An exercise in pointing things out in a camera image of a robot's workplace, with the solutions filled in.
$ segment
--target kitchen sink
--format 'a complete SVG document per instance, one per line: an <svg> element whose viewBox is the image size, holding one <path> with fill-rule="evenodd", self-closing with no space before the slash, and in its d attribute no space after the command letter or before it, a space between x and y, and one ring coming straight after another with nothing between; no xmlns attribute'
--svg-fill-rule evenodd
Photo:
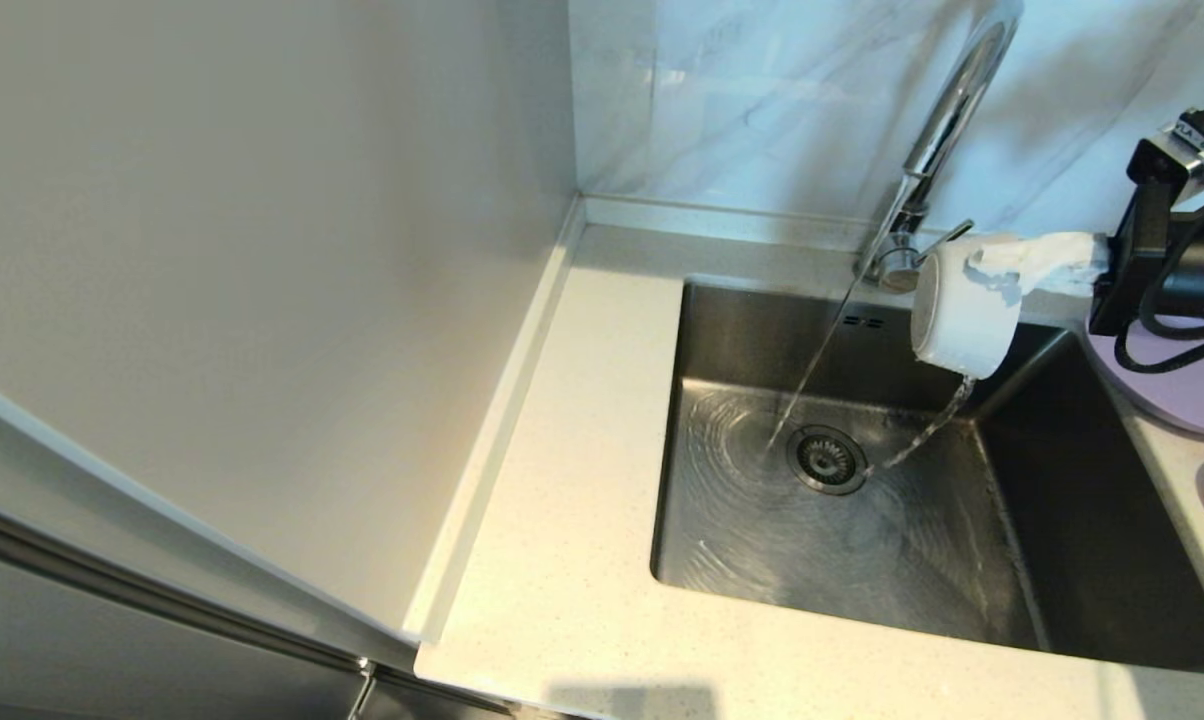
<svg viewBox="0 0 1204 720"><path fill-rule="evenodd" d="M653 573L896 628L1204 673L1204 591L1104 384L1021 324L951 423L957 374L903 309L687 283Z"/></svg>

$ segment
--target quartz countertop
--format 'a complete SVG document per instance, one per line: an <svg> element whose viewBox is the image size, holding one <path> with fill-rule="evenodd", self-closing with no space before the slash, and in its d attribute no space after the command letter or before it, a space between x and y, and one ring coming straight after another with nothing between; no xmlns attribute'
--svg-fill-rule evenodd
<svg viewBox="0 0 1204 720"><path fill-rule="evenodd" d="M1204 675L1015 650L654 579L683 283L828 296L852 256L590 225L423 678L621 719L1204 719ZM903 305L904 299L858 296ZM1026 319L1076 323L1046 299ZM1204 441L1119 401L1204 576Z"/></svg>

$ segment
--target marble backsplash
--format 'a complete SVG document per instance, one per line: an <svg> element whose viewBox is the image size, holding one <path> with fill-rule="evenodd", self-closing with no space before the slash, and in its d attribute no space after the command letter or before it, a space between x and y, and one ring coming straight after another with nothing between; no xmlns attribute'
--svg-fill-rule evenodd
<svg viewBox="0 0 1204 720"><path fill-rule="evenodd" d="M571 0L580 188L873 219L992 0ZM1026 0L927 225L1111 232L1138 138L1204 106L1204 0Z"/></svg>

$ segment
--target faucet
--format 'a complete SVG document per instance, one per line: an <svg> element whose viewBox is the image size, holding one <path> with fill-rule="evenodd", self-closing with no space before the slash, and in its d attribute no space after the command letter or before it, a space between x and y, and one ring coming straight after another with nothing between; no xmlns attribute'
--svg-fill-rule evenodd
<svg viewBox="0 0 1204 720"><path fill-rule="evenodd" d="M1022 13L1022 0L995 0L995 6L967 39L958 63L949 73L917 142L913 143L913 151L904 160L901 196L896 197L881 226L861 250L858 268L866 282L877 283L891 293L911 293L917 288L917 268L926 250L917 246L917 228L929 209L927 196L936 183L936 175L944 167L958 143L958 136L988 90L988 83L998 72ZM970 228L970 220L966 220L940 242L954 240Z"/></svg>

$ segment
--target water stream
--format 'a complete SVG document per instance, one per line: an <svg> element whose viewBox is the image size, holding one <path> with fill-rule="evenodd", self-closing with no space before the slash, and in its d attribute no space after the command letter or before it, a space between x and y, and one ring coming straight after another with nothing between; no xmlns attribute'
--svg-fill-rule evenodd
<svg viewBox="0 0 1204 720"><path fill-rule="evenodd" d="M976 378L972 378L970 374L962 378L962 384L960 384L958 391L954 393L954 397L949 400L949 405L945 406L945 409L940 411L940 414L936 415L934 420L931 420L931 425L927 425L921 433L917 433L917 437L914 437L913 442L904 447L904 450L897 452L893 456L883 462L881 468L890 470L896 465L899 465L905 458L913 455L914 450L922 447L922 443L931 439L931 436L934 436L936 430L945 427L945 425L949 424L949 420L954 419L954 415L958 414L960 407L962 407L967 399L970 397L970 391L974 386L976 386ZM864 470L864 479L872 478L873 471L877 468L877 464L868 466L868 468Z"/></svg>
<svg viewBox="0 0 1204 720"><path fill-rule="evenodd" d="M917 184L921 182L922 181L916 177L908 175L904 176L904 179L901 181L899 190L895 193L895 200L891 201L891 208L887 209L887 218L895 218L896 214L899 214L904 202L909 199L909 195L911 195L914 190L917 190ZM877 229L877 236L873 236L873 242L868 246L868 252L866 252L862 256L869 259L877 258L877 247L883 244L883 241L886 238L889 232L889 223L883 223L881 226ZM855 270L855 279L850 283L850 287L846 288L845 295L843 295L842 301L838 303L838 313L834 314L834 319L832 319L830 329L825 331L825 337L820 341L820 346L816 346L816 354L811 355L811 362L807 365L807 372L802 374L802 382L799 382L798 386L795 388L793 395L789 396L789 402L785 405L784 413L780 414L780 419L777 420L775 429L771 430L771 438L766 443L766 452L771 452L771 448L775 445L777 438L780 437L780 432L784 430L784 424L789 420L789 417L793 414L793 407L798 403L798 397L802 396L802 391L807 389L807 382L811 380L811 374L816 372L816 366L820 365L820 359L825 354L825 348L830 347L830 341L834 337L834 332L838 332L843 313L846 311L846 303L850 302L850 296L855 293L855 288L857 288L858 283L864 278L868 266L870 266L869 262L862 262L861 266Z"/></svg>

